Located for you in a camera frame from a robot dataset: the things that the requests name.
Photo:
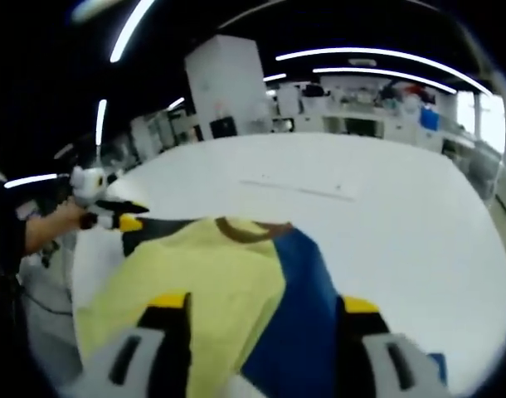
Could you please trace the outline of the person's left hand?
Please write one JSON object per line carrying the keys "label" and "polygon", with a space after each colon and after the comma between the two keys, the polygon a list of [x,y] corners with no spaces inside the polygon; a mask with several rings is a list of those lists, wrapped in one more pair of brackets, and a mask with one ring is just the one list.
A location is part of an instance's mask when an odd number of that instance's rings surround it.
{"label": "person's left hand", "polygon": [[56,239],[67,233],[81,229],[81,221],[88,214],[85,208],[73,201],[62,202],[48,217],[52,238]]}

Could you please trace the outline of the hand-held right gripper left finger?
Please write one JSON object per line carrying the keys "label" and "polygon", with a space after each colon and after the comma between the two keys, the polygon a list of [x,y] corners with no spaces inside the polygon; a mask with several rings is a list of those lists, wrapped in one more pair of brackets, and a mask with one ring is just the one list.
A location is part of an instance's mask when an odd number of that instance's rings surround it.
{"label": "hand-held right gripper left finger", "polygon": [[191,294],[164,294],[110,339],[63,397],[185,397],[192,363]]}

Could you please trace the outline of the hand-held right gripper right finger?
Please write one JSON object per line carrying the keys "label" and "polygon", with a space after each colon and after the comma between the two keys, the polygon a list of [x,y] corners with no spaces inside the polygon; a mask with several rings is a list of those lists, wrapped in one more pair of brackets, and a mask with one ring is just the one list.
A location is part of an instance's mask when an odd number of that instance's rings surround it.
{"label": "hand-held right gripper right finger", "polygon": [[445,356],[391,332],[377,305],[339,297],[337,316],[337,397],[451,396]]}

